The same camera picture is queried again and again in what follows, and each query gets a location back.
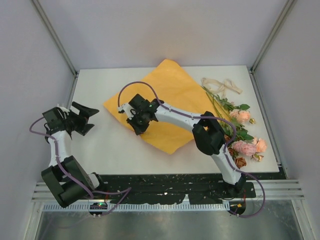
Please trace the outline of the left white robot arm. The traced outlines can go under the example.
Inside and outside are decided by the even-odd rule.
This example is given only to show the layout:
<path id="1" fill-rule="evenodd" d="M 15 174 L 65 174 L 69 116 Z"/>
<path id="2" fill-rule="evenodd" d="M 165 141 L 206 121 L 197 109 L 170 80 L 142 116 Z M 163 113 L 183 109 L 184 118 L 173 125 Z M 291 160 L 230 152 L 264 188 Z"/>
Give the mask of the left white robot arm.
<path id="1" fill-rule="evenodd" d="M 72 102 L 71 106 L 79 113 L 62 106 L 42 113 L 51 160 L 49 167 L 41 172 L 41 177 L 63 208 L 84 197 L 102 199 L 107 193 L 102 178 L 95 172 L 86 173 L 71 151 L 72 132 L 85 136 L 95 126 L 89 123 L 89 118 L 99 110 L 77 102 Z"/>

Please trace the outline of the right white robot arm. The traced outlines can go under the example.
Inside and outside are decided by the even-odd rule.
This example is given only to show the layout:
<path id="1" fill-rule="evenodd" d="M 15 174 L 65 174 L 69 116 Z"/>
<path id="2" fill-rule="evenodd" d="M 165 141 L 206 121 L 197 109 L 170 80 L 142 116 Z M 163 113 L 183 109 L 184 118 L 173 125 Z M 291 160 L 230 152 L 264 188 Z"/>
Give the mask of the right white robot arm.
<path id="1" fill-rule="evenodd" d="M 228 151 L 225 132 L 218 122 L 221 118 L 209 111 L 204 114 L 183 111 L 157 98 L 148 101 L 139 94 L 119 106 L 118 112 L 127 115 L 126 122 L 136 135 L 143 134 L 151 121 L 169 123 L 191 132 L 197 149 L 210 156 L 220 170 L 227 193 L 238 197 L 244 192 L 246 178 Z"/>

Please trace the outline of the fake flower bouquet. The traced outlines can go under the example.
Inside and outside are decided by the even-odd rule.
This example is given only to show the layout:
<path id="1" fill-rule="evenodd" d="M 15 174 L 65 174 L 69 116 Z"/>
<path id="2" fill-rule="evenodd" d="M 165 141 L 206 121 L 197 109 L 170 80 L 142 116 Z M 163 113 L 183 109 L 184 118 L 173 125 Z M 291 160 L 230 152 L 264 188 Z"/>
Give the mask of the fake flower bouquet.
<path id="1" fill-rule="evenodd" d="M 254 124 L 247 104 L 236 105 L 218 94 L 210 92 L 206 87 L 203 88 L 212 103 L 214 113 L 229 123 L 220 121 L 224 131 L 224 138 L 229 143 L 227 149 L 235 165 L 240 169 L 247 165 L 247 159 L 254 162 L 261 162 L 264 159 L 263 153 L 266 152 L 267 142 L 249 134 L 246 126 Z"/>

